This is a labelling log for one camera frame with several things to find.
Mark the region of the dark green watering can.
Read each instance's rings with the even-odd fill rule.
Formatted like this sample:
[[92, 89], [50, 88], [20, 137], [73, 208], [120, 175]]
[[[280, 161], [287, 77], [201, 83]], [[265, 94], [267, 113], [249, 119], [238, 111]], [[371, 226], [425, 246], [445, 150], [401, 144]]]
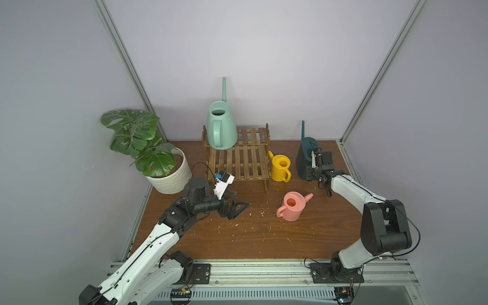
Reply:
[[316, 139], [305, 136], [305, 121], [301, 124], [301, 145], [296, 158], [297, 173], [303, 180], [315, 180], [312, 169], [312, 152], [318, 149], [319, 145]]

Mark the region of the brown wooden slatted shelf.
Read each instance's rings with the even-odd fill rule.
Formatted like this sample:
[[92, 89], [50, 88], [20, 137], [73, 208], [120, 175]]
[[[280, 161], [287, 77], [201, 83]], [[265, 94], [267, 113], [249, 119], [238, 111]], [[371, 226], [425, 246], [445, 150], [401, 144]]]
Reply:
[[241, 181], [261, 181], [264, 191], [269, 191], [271, 165], [269, 126], [239, 128], [237, 143], [226, 150], [217, 150], [208, 143], [208, 133], [204, 128], [202, 144], [207, 154], [207, 165], [214, 173], [225, 171]]

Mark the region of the pink watering can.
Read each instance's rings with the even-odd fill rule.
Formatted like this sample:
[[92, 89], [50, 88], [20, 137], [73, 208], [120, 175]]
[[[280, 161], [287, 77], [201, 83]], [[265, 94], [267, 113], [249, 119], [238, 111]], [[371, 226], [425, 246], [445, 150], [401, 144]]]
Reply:
[[288, 222], [297, 221], [312, 197], [313, 193], [303, 196], [296, 191], [288, 192], [283, 198], [282, 206], [277, 209], [276, 216]]

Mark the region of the light green watering can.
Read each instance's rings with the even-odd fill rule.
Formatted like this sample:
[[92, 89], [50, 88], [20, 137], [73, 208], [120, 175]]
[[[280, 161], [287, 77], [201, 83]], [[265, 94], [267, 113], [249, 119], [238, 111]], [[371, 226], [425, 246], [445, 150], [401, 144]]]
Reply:
[[232, 148], [238, 140], [236, 123], [227, 103], [226, 78], [222, 79], [222, 99], [213, 102], [208, 108], [207, 140], [217, 150]]

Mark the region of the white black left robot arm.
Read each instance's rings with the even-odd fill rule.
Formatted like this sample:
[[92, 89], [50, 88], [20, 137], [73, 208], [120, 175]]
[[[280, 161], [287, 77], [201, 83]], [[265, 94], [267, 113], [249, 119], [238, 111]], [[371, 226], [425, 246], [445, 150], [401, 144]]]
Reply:
[[164, 255], [205, 215], [217, 212], [235, 219], [249, 203], [235, 200], [236, 191], [227, 187], [234, 176], [220, 172], [215, 186], [204, 177], [192, 177], [183, 194], [162, 214], [142, 245], [100, 285], [88, 285], [79, 296], [80, 304], [148, 304], [164, 288], [188, 284], [194, 278], [194, 261], [176, 251]]

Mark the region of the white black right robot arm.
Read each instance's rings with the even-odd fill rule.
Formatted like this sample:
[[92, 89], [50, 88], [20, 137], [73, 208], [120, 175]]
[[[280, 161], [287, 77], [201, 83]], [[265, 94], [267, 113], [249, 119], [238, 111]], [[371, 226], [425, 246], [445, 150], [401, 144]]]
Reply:
[[333, 273], [356, 270], [383, 254], [411, 247], [409, 219], [402, 202], [379, 196], [344, 171], [336, 170], [330, 152], [314, 149], [310, 155], [308, 170], [327, 195], [341, 195], [362, 214], [360, 238], [334, 254], [330, 261]]

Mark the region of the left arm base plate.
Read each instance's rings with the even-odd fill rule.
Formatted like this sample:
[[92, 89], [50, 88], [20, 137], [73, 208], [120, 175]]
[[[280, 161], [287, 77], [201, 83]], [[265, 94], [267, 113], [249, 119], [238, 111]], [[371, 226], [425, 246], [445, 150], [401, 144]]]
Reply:
[[187, 266], [175, 285], [207, 285], [210, 282], [211, 264], [192, 264]]

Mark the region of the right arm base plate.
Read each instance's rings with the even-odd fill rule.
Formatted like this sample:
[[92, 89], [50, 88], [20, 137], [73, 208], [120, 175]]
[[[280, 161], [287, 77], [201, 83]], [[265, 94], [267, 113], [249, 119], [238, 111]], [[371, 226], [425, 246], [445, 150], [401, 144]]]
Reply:
[[309, 268], [314, 283], [348, 285], [350, 283], [364, 282], [362, 268], [346, 269], [339, 261], [311, 263]]

